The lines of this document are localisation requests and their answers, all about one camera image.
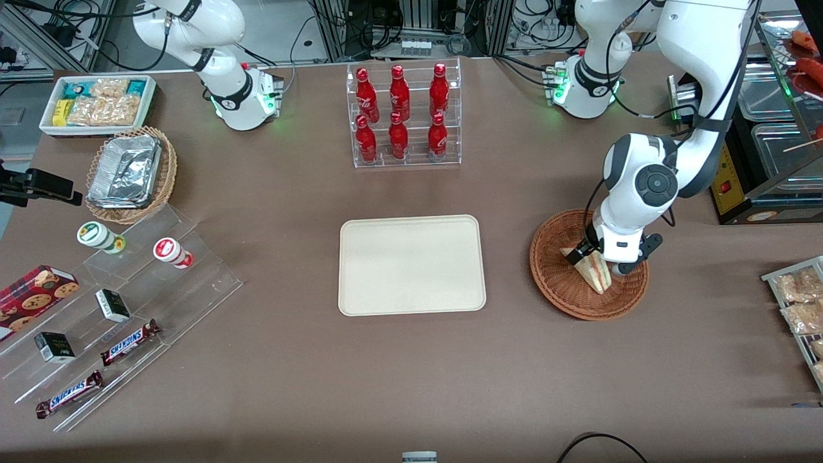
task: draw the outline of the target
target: brown tablecloth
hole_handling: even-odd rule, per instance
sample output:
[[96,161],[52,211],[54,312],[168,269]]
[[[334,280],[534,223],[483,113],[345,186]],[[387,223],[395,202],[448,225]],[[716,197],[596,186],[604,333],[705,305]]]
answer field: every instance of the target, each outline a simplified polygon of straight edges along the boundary
[[[823,253],[823,227],[721,227],[708,194],[680,200],[676,228],[649,228],[666,242],[639,306],[572,319],[532,282],[532,234],[584,205],[617,138],[669,129],[618,107],[577,120],[490,59],[462,64],[463,164],[433,171],[355,171],[344,66],[301,68],[283,116],[248,133],[214,115],[193,73],[157,74],[155,126],[179,157],[171,202],[248,282],[70,433],[51,433],[0,384],[0,461],[399,461],[425,449],[444,463],[552,461],[588,431],[655,461],[823,459],[823,409],[789,408],[819,396],[759,279]],[[661,110],[675,72],[638,54],[623,100]],[[99,143],[44,136],[34,166],[85,191]],[[485,308],[338,311],[345,221],[457,213],[480,222]],[[47,200],[18,208],[0,283],[78,266],[91,250],[74,234],[89,218]],[[631,454],[586,442],[567,461],[595,458]]]

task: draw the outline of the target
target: red cookie box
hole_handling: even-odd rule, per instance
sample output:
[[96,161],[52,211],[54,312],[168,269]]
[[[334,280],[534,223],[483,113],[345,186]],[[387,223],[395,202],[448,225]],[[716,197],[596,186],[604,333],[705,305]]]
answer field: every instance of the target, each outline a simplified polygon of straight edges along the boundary
[[0,290],[0,342],[80,287],[74,275],[40,265]]

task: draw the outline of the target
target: red bottle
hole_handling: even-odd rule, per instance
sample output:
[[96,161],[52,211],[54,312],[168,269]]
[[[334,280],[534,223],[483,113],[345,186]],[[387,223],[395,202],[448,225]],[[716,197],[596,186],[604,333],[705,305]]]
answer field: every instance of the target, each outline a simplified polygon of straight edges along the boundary
[[446,128],[443,126],[443,113],[437,113],[431,118],[429,128],[429,159],[434,162],[443,161],[446,157]]
[[357,131],[355,132],[357,148],[360,149],[363,162],[374,164],[377,162],[377,139],[374,138],[374,132],[369,127],[369,120],[364,115],[357,115],[355,123],[357,124]]
[[403,66],[399,64],[392,66],[392,86],[388,89],[388,95],[392,99],[392,111],[399,112],[402,120],[409,120],[412,116],[409,84],[403,78]]
[[369,118],[372,124],[377,124],[380,120],[380,110],[377,109],[377,92],[369,82],[369,73],[363,68],[358,68],[355,75],[357,76],[357,105],[360,107],[360,113]]
[[392,156],[402,161],[406,159],[409,148],[409,133],[403,125],[403,118],[399,111],[392,113],[392,126],[388,128],[388,139],[392,142]]
[[435,64],[435,78],[429,87],[429,112],[434,117],[437,113],[446,114],[449,108],[449,81],[446,80],[446,65]]

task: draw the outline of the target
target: round wicker basket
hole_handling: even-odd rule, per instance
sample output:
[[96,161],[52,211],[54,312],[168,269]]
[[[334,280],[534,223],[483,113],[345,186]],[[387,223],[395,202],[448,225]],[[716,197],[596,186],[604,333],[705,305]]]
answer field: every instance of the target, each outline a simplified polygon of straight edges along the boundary
[[556,214],[537,229],[528,253],[534,282],[549,302],[569,315],[583,320],[623,316],[646,293],[648,263],[643,262],[628,275],[612,273],[611,286],[597,294],[560,252],[560,248],[580,243],[582,223],[583,209],[572,209]]
[[[165,204],[171,196],[171,190],[174,189],[174,176],[177,175],[177,155],[174,153],[174,147],[171,146],[169,139],[160,130],[152,127],[141,127],[139,129],[129,130],[118,133],[115,137],[136,137],[139,135],[151,135],[163,142],[163,152],[160,155],[160,165],[157,167],[157,179],[155,180],[153,192],[154,199],[148,207],[143,209],[103,209],[93,206],[86,201],[86,206],[91,213],[100,220],[131,225]],[[103,146],[97,150],[95,160],[91,162],[89,174],[86,176],[86,191],[91,187],[91,181],[95,178],[97,163],[100,162],[100,154],[103,152]]]

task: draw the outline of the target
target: white tray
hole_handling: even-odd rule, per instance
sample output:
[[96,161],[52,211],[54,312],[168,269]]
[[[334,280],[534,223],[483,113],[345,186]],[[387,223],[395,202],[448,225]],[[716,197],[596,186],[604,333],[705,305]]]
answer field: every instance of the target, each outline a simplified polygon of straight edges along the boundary
[[[52,116],[54,116],[54,107],[57,102],[63,98],[63,93],[66,91],[66,86],[78,83],[95,81],[98,78],[118,78],[128,79],[133,81],[146,81],[146,87],[143,88],[143,94],[140,96],[140,105],[137,107],[137,116],[134,118],[134,124],[131,125],[107,125],[95,127],[82,126],[66,126],[57,127],[52,125]],[[151,108],[151,99],[154,96],[155,81],[146,74],[107,74],[107,75],[86,75],[86,76],[70,76],[60,77],[54,83],[49,103],[43,111],[43,117],[40,118],[40,130],[43,133],[51,135],[52,137],[94,137],[100,135],[114,135],[115,133],[126,132],[128,130],[139,129],[146,121],[149,109]]]
[[477,219],[453,215],[344,223],[337,304],[346,316],[480,310],[486,283]]

